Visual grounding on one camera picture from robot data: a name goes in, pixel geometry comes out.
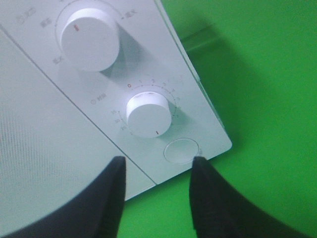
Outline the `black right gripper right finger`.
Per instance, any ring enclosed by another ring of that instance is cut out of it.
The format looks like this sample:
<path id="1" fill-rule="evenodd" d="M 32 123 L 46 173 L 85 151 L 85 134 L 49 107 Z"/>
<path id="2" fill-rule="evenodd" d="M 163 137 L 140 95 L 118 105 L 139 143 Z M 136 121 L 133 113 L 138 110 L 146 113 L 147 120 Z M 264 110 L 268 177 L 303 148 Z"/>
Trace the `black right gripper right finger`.
<path id="1" fill-rule="evenodd" d="M 307 238 L 239 193 L 205 157 L 192 161 L 189 202 L 199 238 Z"/>

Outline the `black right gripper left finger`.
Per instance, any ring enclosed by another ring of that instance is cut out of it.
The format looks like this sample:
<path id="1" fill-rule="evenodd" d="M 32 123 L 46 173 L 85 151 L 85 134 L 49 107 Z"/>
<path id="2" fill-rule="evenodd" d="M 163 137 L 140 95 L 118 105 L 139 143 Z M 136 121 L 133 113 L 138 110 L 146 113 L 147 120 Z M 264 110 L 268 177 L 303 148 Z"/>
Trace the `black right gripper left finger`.
<path id="1" fill-rule="evenodd" d="M 115 156 L 69 202 L 8 238 L 115 238 L 124 208 L 126 159 Z"/>

